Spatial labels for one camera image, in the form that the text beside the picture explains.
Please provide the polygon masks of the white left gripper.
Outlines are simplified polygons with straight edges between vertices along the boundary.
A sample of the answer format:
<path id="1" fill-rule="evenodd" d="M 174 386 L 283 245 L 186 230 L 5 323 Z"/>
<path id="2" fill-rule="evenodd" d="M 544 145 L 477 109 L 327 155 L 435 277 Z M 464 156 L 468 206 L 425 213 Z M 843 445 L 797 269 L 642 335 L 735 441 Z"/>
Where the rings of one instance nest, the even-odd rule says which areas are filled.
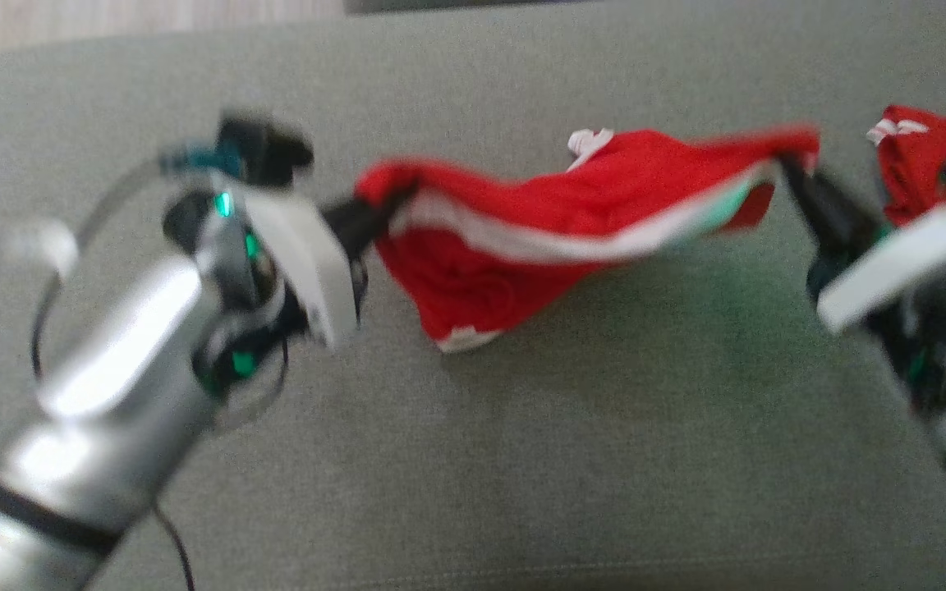
<path id="1" fill-rule="evenodd" d="M 319 211 L 297 190 L 267 190 L 230 180 L 221 172 L 210 179 L 214 188 L 232 197 L 292 289 L 312 337 L 331 350 L 347 344 L 358 329 L 350 261 L 363 258 L 388 233 L 392 218 L 416 194 L 417 184 L 386 190 L 378 204 L 355 194 Z M 339 241 L 348 241 L 348 254 Z"/>

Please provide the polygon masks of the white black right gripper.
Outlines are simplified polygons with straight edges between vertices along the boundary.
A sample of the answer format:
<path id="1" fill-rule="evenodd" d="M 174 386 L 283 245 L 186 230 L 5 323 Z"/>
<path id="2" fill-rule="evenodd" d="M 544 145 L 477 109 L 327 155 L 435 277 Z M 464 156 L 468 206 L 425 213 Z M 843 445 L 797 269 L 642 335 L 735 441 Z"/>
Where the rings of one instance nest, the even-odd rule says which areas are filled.
<path id="1" fill-rule="evenodd" d="M 946 272 L 946 205 L 853 257 L 855 244 L 870 243 L 882 228 L 877 210 L 846 190 L 829 169 L 808 172 L 799 160 L 783 160 L 781 168 L 793 202 L 822 251 L 817 259 L 833 273 L 815 303 L 827 332 L 845 332 Z"/>

